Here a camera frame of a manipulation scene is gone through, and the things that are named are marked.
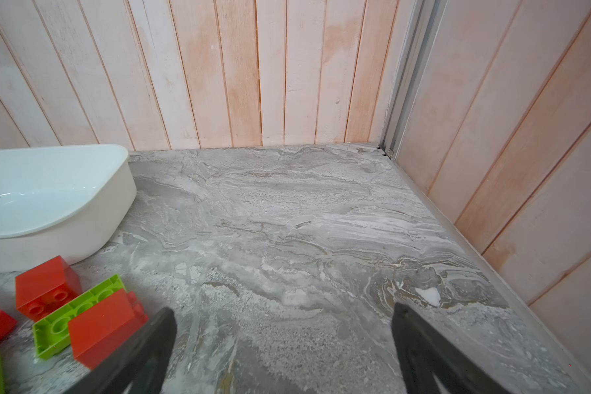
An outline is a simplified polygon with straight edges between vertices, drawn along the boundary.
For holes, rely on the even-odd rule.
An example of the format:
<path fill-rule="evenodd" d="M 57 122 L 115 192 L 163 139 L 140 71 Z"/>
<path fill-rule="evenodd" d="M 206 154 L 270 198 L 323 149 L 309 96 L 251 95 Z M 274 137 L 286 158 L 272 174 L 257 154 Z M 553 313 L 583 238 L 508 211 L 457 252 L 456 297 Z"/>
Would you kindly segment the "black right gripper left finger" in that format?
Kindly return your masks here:
<path fill-rule="evenodd" d="M 163 307 L 67 393 L 160 393 L 177 336 L 174 311 Z"/>

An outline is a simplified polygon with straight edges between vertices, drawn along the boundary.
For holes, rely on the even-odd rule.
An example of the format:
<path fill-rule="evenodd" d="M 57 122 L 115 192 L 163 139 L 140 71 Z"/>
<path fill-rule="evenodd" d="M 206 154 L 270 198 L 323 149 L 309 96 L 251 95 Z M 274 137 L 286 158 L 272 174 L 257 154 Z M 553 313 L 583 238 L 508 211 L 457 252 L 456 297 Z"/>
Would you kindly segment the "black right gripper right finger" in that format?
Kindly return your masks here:
<path fill-rule="evenodd" d="M 394 305 L 391 330 L 408 393 L 507 392 L 409 305 Z"/>

